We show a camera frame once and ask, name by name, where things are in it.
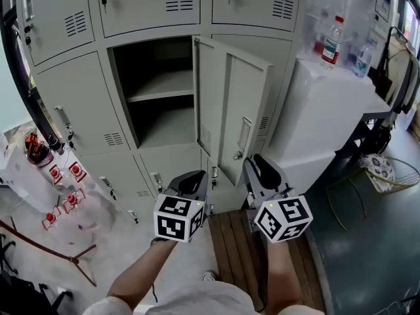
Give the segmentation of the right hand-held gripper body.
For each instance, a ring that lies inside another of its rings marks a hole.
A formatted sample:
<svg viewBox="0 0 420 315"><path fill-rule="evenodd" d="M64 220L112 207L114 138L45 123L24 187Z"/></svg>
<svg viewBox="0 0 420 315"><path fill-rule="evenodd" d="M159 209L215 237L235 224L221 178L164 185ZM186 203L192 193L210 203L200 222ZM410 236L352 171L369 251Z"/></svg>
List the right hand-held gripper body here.
<svg viewBox="0 0 420 315"><path fill-rule="evenodd" d="M262 232L270 243L298 238L313 221L304 196L272 198L262 202L259 208L246 211L252 232Z"/></svg>

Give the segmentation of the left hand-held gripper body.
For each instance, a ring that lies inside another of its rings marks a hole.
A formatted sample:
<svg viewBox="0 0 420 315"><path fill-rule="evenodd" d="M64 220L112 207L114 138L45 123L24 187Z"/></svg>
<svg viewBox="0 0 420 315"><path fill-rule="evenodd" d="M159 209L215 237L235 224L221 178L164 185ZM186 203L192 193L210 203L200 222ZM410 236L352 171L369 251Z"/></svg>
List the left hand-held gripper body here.
<svg viewBox="0 0 420 315"><path fill-rule="evenodd" d="M155 236L188 243L202 226L206 203L159 194L154 207Z"/></svg>

